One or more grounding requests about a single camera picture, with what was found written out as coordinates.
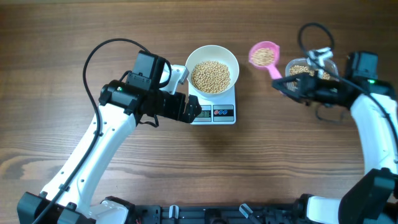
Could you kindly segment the pink plastic measuring scoop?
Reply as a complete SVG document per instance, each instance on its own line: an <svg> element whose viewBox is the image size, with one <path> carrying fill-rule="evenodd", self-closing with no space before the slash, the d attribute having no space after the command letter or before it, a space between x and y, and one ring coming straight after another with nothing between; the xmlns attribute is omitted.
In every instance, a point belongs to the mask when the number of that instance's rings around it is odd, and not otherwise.
<svg viewBox="0 0 398 224"><path fill-rule="evenodd" d="M256 43L249 51L249 63L256 69L267 70L270 77L275 79L282 78L277 63L280 56L280 47L270 41Z"/></svg>

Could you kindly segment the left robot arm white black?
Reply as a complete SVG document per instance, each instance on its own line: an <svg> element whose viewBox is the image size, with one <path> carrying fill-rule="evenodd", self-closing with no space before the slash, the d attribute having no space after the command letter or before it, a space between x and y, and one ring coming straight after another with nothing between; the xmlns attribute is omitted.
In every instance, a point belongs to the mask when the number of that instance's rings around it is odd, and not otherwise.
<svg viewBox="0 0 398 224"><path fill-rule="evenodd" d="M17 204L20 223L129 223L135 206L107 197L91 199L115 152L143 115L192 123L201 113L198 98L176 91L189 71L141 50L126 81L106 84L86 133L56 176L38 195L26 192Z"/></svg>

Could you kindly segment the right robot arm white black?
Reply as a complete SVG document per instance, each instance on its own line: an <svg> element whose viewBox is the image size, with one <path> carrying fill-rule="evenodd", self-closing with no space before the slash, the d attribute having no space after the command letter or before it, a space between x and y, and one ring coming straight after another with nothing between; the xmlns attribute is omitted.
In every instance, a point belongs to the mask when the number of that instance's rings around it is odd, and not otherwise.
<svg viewBox="0 0 398 224"><path fill-rule="evenodd" d="M309 223L397 223L397 102L395 91L377 78L377 54L349 55L345 75L322 80L307 72L273 75L272 86L299 103L347 108L356 123L364 177L341 199L303 195L296 217Z"/></svg>

